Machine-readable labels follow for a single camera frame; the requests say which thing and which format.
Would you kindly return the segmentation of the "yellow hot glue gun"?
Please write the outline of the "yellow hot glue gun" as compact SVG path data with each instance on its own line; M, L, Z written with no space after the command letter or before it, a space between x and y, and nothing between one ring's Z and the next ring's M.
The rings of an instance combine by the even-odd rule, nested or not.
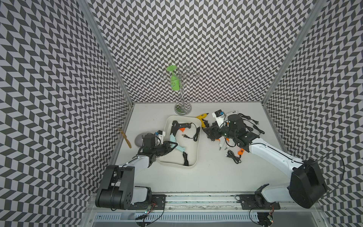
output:
M206 120L207 116L208 116L208 113L203 113L196 117L197 119L199 119L201 121L202 129L208 128L210 126L209 122Z

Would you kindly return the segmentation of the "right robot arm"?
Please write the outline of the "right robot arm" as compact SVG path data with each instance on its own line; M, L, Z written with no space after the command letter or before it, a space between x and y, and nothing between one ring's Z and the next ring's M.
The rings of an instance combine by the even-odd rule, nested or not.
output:
M254 192L256 206L262 208L274 202L292 201L303 208L311 208L328 192L328 186L317 161L302 160L289 155L265 142L260 135L250 131L239 113L225 114L218 110L212 114L215 122L204 128L212 141L229 139L242 150L272 164L289 178L289 183L266 183Z

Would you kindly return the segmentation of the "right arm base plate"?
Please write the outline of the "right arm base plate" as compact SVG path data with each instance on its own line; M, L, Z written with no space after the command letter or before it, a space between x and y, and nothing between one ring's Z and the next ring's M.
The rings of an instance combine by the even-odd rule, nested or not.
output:
M261 195L240 194L237 195L243 210L280 210L281 206L278 202L267 202Z

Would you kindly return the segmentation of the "light blue hot glue gun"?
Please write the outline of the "light blue hot glue gun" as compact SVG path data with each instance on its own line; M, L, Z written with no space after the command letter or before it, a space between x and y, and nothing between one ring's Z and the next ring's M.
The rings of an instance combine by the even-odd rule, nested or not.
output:
M184 160L183 165L184 166L189 166L188 154L185 152L185 148L184 147L181 147L178 144L177 139L176 139L176 137L173 134L170 134L170 142L173 145L173 148L174 149L177 149L178 151L180 151L182 153L183 160Z

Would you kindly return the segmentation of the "cream plastic storage box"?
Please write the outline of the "cream plastic storage box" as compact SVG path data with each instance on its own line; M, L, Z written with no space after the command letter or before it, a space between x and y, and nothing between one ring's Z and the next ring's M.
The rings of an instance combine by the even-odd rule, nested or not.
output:
M198 160L199 139L201 130L201 121L194 117L185 117L172 115L166 120L164 131L165 141L169 141L171 135L171 129L173 122L177 121L180 124L190 124L190 128L184 128L184 130L178 130L175 135L175 142L178 143L178 147L173 149L169 154L157 158L157 161L165 166L178 167L183 169L192 169L196 166Z

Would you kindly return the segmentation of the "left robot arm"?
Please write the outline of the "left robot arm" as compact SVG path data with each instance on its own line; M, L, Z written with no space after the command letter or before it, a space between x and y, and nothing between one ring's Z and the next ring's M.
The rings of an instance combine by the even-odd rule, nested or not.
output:
M151 167L157 158L171 153L177 146L177 142L161 141L155 134L146 134L138 153L130 161L106 168L96 194L96 207L114 211L127 210L135 204L150 203L151 189L136 186L135 176Z

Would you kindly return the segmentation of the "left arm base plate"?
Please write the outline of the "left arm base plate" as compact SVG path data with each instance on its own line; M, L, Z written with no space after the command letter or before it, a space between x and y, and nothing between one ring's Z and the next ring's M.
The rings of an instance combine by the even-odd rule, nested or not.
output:
M131 204L128 210L146 210L149 206L153 208L152 210L163 210L165 207L166 195L165 194L155 194L151 195L144 202L136 202Z

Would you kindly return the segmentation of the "black hot glue gun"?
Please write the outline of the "black hot glue gun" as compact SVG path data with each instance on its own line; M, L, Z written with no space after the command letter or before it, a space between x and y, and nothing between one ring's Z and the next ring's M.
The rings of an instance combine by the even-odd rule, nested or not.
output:
M179 123L177 121L173 121L172 122L172 127L171 127L171 135L173 135L174 137L176 137L176 134L179 130L181 129L185 129L185 128L188 128L190 129L192 127L192 125L194 125L195 129L196 129L196 132L194 134L193 137L189 137L188 135L185 135L183 134L182 136L184 138L187 138L187 139L192 139L194 142L197 142L198 141L198 138L199 138L199 134L200 134L200 127L197 127L196 124L194 123Z

